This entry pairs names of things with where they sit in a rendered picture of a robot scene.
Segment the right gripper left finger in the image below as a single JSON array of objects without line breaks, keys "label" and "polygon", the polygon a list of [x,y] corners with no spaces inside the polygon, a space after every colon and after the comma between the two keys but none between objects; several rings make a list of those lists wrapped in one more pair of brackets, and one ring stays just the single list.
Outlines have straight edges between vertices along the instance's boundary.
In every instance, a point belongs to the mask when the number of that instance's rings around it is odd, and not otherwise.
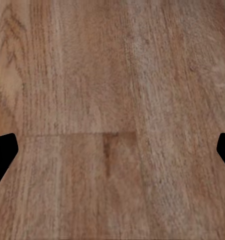
[{"label": "right gripper left finger", "polygon": [[4,177],[18,152],[18,141],[14,133],[0,136],[0,181]]}]

